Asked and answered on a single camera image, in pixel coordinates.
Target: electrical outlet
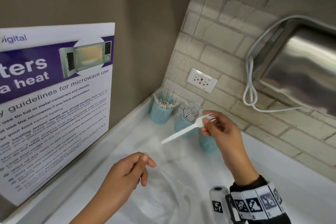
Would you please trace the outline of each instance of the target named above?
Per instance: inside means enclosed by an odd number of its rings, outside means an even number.
[[[200,90],[211,93],[218,80],[195,68],[192,68],[186,82],[199,88]]]

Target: black sleeve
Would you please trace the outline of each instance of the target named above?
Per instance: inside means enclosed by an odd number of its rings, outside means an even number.
[[[236,183],[230,187],[230,192],[242,192],[245,190],[256,189],[261,186],[267,185],[267,181],[261,175],[259,178],[246,186],[238,186]],[[268,220],[248,220],[249,224],[291,224],[291,220],[289,219],[287,213],[279,215],[277,217],[268,219]]]

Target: sign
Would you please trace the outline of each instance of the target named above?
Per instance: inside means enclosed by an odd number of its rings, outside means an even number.
[[[0,195],[12,204],[107,132],[114,29],[0,29]]]

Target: brown wall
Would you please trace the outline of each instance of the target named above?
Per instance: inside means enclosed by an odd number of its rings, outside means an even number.
[[[0,28],[115,22],[110,128],[162,83],[189,0],[1,0]]]

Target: microwave image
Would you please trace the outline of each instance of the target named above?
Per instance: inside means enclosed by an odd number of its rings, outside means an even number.
[[[73,48],[60,48],[64,78],[79,71],[111,61],[111,41]]]

